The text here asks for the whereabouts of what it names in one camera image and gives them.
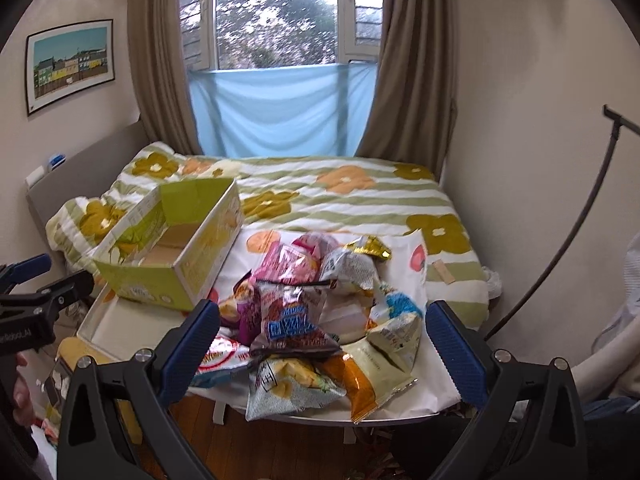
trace tree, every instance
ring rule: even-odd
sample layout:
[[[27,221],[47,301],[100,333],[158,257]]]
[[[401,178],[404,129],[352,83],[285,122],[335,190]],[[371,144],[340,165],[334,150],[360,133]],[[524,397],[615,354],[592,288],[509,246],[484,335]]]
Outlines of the tree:
[[[219,67],[335,62],[335,21],[324,0],[216,0]]]

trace open box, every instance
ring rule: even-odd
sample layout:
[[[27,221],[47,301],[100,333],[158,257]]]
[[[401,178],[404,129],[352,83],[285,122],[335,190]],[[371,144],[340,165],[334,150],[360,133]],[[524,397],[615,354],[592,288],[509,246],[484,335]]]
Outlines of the open box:
[[[121,298],[192,310],[209,293],[244,215],[231,178],[161,184],[94,249]]]

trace headboard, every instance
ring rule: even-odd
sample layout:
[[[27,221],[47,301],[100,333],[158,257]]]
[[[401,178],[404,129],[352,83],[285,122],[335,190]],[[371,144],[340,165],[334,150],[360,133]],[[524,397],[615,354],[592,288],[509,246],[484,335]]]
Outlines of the headboard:
[[[47,221],[67,200],[100,196],[149,142],[142,122],[138,121],[70,156],[34,184],[27,191],[27,202],[44,239]]]

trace framed picture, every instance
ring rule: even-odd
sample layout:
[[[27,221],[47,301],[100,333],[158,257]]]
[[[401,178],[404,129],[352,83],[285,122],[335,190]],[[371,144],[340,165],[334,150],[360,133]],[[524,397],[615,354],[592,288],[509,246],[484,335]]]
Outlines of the framed picture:
[[[27,38],[27,114],[115,79],[113,20],[50,28]]]

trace bed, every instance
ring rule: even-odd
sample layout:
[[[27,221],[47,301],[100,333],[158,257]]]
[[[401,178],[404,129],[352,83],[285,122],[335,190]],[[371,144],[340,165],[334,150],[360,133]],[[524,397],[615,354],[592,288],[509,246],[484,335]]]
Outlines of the bed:
[[[411,266],[425,270],[428,301],[446,300],[470,328],[486,319],[478,257],[449,198],[421,166],[366,158],[183,156],[161,142],[149,144],[136,124],[69,158],[31,188],[28,201],[69,269],[96,273],[91,250],[126,210],[161,182],[209,176],[236,178],[252,230],[421,235],[427,251],[415,253]]]

